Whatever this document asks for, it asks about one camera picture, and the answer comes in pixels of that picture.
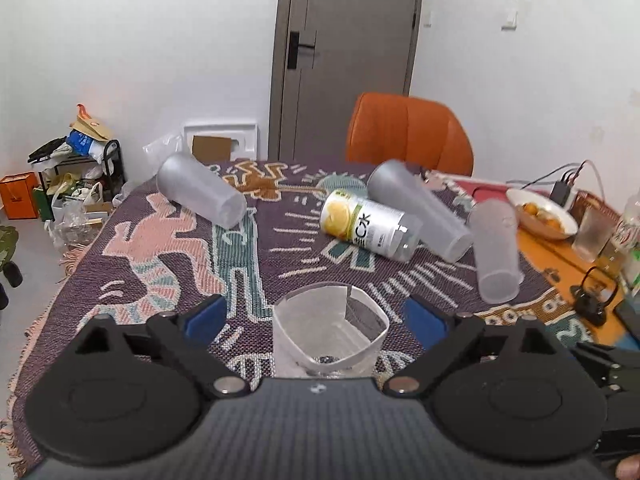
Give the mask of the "black clip on table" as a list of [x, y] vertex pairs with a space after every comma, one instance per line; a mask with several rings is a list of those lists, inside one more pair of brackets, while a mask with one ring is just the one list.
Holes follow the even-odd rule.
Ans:
[[606, 309], [620, 289], [611, 274], [592, 266], [579, 285], [570, 286], [574, 311], [589, 324], [602, 327], [608, 319]]

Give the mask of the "white foam packaging tray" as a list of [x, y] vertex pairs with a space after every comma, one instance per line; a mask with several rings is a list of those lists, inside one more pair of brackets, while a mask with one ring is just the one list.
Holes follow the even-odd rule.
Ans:
[[192, 155], [202, 164], [255, 160], [258, 155], [256, 122], [212, 122], [183, 127]]

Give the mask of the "frosted cup lying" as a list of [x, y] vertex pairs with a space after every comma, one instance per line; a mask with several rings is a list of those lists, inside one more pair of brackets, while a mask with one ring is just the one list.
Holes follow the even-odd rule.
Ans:
[[480, 298], [494, 306], [513, 300], [523, 281], [514, 209], [502, 200], [485, 200], [473, 207], [468, 225]]
[[246, 211], [244, 195], [189, 153], [168, 156], [158, 168], [156, 184], [168, 200], [227, 230]]
[[421, 242], [442, 260], [455, 263], [471, 248], [472, 234], [465, 223], [400, 160], [386, 160], [377, 166], [367, 188], [375, 202], [418, 218], [422, 222]]

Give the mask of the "yellow white labelled bottle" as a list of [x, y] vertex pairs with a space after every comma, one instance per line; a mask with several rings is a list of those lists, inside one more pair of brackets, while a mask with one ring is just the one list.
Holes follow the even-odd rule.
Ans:
[[422, 222], [413, 214], [336, 190], [324, 201], [320, 228], [379, 256], [409, 262], [420, 243]]

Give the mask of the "clear plastic bottle right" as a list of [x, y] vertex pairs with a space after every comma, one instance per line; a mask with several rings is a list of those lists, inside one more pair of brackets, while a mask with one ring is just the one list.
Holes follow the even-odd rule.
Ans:
[[619, 278], [631, 297], [639, 292], [639, 192], [628, 200], [611, 236], [597, 260], [597, 266], [612, 278]]

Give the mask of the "frosted cup lying centre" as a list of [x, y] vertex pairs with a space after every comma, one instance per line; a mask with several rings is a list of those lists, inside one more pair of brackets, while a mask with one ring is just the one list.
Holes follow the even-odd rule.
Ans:
[[455, 263], [471, 248], [472, 234], [465, 223], [400, 160], [386, 160], [377, 166], [367, 188], [375, 202], [418, 218], [422, 222], [421, 242], [442, 260]]

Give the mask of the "grey door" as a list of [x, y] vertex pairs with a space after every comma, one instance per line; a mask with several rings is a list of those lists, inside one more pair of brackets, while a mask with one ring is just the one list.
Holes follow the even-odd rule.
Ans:
[[[278, 0], [267, 153], [342, 158], [360, 94], [408, 93], [422, 0]], [[286, 69], [290, 31], [316, 34], [314, 54]]]

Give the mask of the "frosted cup lying left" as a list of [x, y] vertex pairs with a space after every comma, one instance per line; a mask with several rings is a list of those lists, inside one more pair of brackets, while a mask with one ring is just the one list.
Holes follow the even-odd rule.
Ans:
[[227, 230], [246, 211], [244, 195], [189, 153], [168, 156], [158, 168], [156, 184], [168, 200]]

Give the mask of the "clear square plastic cup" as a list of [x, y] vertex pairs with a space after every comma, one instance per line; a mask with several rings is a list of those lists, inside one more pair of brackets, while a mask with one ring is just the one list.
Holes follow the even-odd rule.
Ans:
[[385, 311], [354, 285], [293, 290], [272, 308], [273, 375], [370, 377], [389, 328]]

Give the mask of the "orange chair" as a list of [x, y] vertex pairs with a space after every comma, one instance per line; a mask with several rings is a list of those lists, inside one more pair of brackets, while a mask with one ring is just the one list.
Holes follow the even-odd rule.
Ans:
[[346, 159], [380, 164], [389, 159], [469, 177], [471, 142], [461, 122], [442, 103], [366, 92], [357, 100], [347, 131]]

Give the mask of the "black power adapter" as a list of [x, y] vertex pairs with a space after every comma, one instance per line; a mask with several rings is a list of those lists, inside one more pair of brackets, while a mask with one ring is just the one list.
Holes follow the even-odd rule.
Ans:
[[555, 182], [550, 194], [550, 200], [552, 200], [552, 202], [555, 202], [561, 207], [564, 207], [568, 203], [570, 200], [570, 192], [572, 192], [573, 188], [572, 179], [575, 172], [575, 169], [567, 170], [567, 172]]

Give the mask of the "clear drinking glass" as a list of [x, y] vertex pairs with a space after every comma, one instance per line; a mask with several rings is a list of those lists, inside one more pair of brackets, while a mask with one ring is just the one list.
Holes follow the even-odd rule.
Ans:
[[572, 244], [576, 255], [587, 262], [596, 260], [610, 238], [613, 228], [612, 219], [602, 210], [587, 208]]

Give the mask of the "orange box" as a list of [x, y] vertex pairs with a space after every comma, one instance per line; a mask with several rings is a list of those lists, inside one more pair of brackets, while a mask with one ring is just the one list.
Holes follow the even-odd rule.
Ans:
[[32, 190], [38, 185], [33, 172], [9, 174], [0, 181], [1, 201], [9, 220], [37, 219], [38, 209]]

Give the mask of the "white bowl with oranges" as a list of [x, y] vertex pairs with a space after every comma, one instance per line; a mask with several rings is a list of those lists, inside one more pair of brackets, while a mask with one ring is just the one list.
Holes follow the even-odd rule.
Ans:
[[567, 240], [578, 232], [576, 220], [550, 198], [536, 192], [508, 188], [506, 199], [515, 209], [518, 223], [545, 240]]

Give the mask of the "black cluttered storage rack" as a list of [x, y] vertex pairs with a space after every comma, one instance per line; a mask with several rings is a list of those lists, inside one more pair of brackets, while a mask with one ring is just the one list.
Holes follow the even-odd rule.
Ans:
[[42, 144], [27, 163], [38, 180], [32, 196], [44, 222], [60, 218], [68, 204], [105, 204], [126, 183], [119, 140], [81, 103], [66, 136]]

